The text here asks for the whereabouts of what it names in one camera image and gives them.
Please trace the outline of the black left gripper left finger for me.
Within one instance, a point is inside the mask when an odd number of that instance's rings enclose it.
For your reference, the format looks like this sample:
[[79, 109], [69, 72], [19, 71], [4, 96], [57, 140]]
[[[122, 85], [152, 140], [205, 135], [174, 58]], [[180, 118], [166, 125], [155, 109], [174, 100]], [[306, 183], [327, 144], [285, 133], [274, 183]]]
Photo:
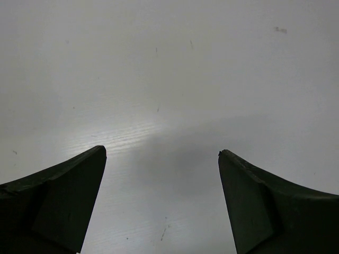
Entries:
[[1, 184], [1, 253], [80, 253], [105, 164], [95, 146]]

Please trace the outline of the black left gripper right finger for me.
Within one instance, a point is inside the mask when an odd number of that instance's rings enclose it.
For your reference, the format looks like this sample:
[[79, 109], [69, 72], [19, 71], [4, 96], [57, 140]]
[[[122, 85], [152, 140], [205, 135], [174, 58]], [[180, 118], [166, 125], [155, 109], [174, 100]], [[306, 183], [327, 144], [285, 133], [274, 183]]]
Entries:
[[338, 253], [338, 196], [218, 155], [237, 253]]

